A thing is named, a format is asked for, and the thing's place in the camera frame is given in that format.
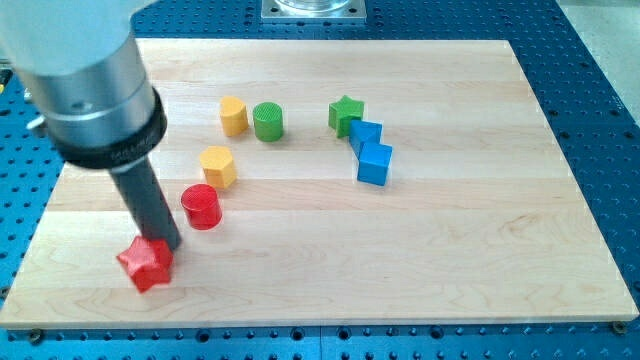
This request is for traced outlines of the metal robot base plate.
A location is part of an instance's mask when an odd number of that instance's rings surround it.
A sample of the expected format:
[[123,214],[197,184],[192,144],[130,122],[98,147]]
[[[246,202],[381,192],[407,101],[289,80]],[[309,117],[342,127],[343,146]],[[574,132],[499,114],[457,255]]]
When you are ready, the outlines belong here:
[[365,20],[365,0],[262,0],[261,18],[288,20]]

